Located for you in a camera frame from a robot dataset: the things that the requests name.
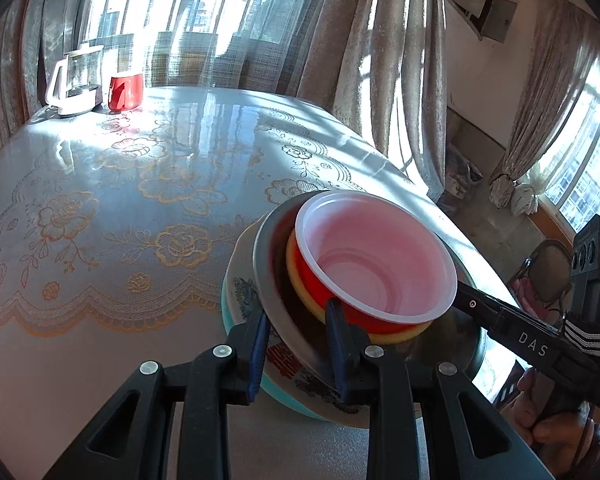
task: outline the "chair backrest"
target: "chair backrest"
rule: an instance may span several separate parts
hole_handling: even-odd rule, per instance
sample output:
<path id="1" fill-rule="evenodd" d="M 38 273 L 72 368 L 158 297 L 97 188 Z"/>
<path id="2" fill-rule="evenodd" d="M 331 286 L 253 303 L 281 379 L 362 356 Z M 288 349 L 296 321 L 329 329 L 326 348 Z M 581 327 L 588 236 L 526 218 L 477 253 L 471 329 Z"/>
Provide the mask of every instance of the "chair backrest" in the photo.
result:
<path id="1" fill-rule="evenodd" d="M 569 287 L 571 255 L 558 240 L 545 240 L 531 254 L 531 264 L 526 275 L 538 300 L 545 303 L 557 301 Z"/>

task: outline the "chair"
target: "chair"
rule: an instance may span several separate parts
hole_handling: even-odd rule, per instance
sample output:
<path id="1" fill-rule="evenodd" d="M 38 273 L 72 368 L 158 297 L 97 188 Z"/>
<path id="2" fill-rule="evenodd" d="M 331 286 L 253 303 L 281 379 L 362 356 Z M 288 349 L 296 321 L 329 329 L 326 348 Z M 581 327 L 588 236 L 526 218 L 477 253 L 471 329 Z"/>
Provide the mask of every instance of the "chair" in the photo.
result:
<path id="1" fill-rule="evenodd" d="M 564 317 L 563 301 L 571 289 L 570 274 L 570 252 L 558 240 L 549 239 L 535 248 L 507 287 L 528 314 L 557 325 Z"/>

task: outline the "metal pivot bolt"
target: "metal pivot bolt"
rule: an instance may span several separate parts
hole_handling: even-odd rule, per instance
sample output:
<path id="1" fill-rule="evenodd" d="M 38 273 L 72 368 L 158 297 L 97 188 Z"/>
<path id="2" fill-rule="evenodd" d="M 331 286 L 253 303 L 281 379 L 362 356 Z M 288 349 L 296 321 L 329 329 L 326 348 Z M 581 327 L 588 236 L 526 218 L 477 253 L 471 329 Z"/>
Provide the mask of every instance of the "metal pivot bolt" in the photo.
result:
<path id="1" fill-rule="evenodd" d="M 233 352 L 229 345 L 218 345 L 214 348 L 214 355 L 216 357 L 229 357 Z"/>
<path id="2" fill-rule="evenodd" d="M 456 374 L 458 368 L 456 368 L 455 364 L 445 361 L 438 365 L 438 371 L 443 375 L 452 376 Z"/>
<path id="3" fill-rule="evenodd" d="M 145 361 L 140 365 L 140 373 L 144 375 L 155 374 L 158 371 L 158 363 L 155 361 Z"/>
<path id="4" fill-rule="evenodd" d="M 378 358 L 384 355 L 384 350 L 378 345 L 369 345 L 365 348 L 365 354 L 369 357 Z"/>

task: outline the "floral tablecloth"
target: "floral tablecloth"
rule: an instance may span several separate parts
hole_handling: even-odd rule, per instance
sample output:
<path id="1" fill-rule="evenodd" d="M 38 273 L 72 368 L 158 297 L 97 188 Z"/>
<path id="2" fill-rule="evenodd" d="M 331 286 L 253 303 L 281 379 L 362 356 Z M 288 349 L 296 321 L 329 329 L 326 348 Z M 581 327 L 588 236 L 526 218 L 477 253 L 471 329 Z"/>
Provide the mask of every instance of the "floral tablecloth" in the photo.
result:
<path id="1" fill-rule="evenodd" d="M 26 124 L 0 151 L 0 456 L 14 476 L 42 478 L 143 360 L 176 364 L 223 341 L 219 295 L 237 237 L 316 189 L 366 190 L 401 204 L 451 247 L 478 288 L 512 302 L 423 192 L 306 102 L 162 88 L 121 115 L 60 120 L 43 109 Z M 512 362 L 490 341 L 475 384 L 492 396 Z M 357 458 L 344 468 L 329 459 L 343 446 L 344 455 L 366 455 L 362 430 L 298 419 L 270 399 L 240 413 L 232 422 L 244 430 L 238 463 L 269 456 L 275 433 L 288 432 L 298 448 L 321 442 L 313 478 L 363 476 Z M 290 470 L 306 478 L 306 469 Z M 279 477 L 248 471 L 238 477 Z"/>

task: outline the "kettle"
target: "kettle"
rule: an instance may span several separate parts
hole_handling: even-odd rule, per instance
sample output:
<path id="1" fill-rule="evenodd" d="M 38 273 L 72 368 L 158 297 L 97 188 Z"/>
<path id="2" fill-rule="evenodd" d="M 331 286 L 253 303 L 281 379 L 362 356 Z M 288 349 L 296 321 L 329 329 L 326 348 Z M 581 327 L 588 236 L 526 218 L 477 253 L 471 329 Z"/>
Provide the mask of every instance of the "kettle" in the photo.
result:
<path id="1" fill-rule="evenodd" d="M 46 86 L 45 101 L 58 107 L 61 117 L 89 112 L 102 103 L 103 48 L 103 45 L 83 43 L 56 62 Z"/>

